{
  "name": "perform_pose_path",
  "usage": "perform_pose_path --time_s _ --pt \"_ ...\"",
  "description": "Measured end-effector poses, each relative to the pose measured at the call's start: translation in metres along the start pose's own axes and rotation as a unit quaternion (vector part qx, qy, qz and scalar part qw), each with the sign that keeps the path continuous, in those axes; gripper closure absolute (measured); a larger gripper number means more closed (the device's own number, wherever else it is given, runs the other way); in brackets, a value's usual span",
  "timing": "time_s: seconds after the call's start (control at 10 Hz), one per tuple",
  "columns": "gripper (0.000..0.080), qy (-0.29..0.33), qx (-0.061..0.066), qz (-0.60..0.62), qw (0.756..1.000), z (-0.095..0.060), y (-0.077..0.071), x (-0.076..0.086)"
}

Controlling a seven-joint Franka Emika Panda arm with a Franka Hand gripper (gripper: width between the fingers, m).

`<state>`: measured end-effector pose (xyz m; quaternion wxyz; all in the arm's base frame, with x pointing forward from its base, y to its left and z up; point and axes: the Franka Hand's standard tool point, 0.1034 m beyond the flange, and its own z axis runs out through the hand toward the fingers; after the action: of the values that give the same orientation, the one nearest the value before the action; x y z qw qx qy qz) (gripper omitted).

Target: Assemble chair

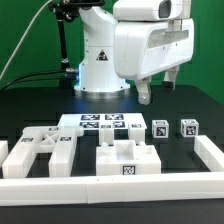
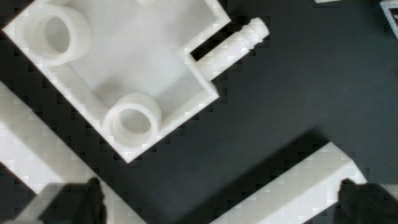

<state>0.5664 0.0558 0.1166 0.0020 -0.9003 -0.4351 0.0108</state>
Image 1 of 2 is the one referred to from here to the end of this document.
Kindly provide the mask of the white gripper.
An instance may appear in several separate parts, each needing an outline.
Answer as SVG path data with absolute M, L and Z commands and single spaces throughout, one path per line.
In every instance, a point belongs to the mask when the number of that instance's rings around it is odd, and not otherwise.
M 120 78 L 137 80 L 138 102 L 152 100 L 149 76 L 165 71 L 163 89 L 175 90 L 178 65 L 191 60 L 194 48 L 192 19 L 163 22 L 120 22 L 115 30 L 114 67 Z

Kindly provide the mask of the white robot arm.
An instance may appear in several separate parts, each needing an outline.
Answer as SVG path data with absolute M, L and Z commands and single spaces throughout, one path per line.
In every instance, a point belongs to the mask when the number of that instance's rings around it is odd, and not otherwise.
M 138 101 L 149 104 L 152 76 L 164 72 L 163 88 L 172 92 L 179 66 L 194 47 L 192 0 L 118 0 L 113 12 L 101 7 L 79 11 L 84 59 L 75 91 L 106 99 L 128 92 L 132 80 Z

